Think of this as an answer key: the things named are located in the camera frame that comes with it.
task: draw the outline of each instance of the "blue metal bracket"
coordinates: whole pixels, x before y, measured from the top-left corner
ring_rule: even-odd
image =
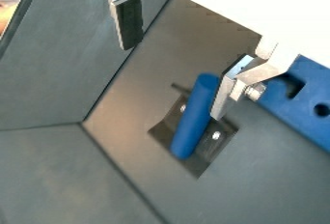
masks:
[[[330,152],[330,69],[301,56],[266,85],[258,104]]]

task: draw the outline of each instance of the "screw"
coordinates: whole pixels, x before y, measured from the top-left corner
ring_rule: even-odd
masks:
[[[212,136],[213,140],[218,140],[221,135],[222,135],[221,131],[216,131]]]
[[[185,110],[186,110],[186,104],[182,105],[181,112],[185,112]]]

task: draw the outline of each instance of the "blue plastic part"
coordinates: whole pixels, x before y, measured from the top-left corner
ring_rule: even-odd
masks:
[[[204,131],[210,122],[210,107],[214,101],[220,77],[210,73],[200,75],[190,95],[170,146],[172,153],[188,158],[200,144]]]
[[[288,83],[277,77],[266,82],[258,103],[330,152],[330,69],[301,56],[285,77],[302,83],[296,97],[286,95]]]

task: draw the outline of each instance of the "gray panel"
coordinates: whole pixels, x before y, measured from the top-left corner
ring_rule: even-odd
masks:
[[[172,223],[327,224],[330,156],[250,100],[240,131],[197,180],[148,134],[202,71],[221,73],[258,36],[173,0],[86,127]]]
[[[142,2],[146,29],[166,0]],[[127,57],[107,0],[34,0],[0,61],[0,129],[82,121]]]
[[[78,126],[0,132],[0,209],[2,224],[161,223]]]

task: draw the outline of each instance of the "metal clamp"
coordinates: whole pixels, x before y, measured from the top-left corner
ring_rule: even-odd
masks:
[[[119,44],[123,50],[135,47],[143,39],[143,18],[141,0],[109,0],[115,19]]]
[[[245,55],[225,72],[217,98],[212,107],[212,117],[221,120],[229,108],[244,96],[254,101],[266,91],[262,81],[288,72],[300,54],[277,42],[261,40],[257,58]]]

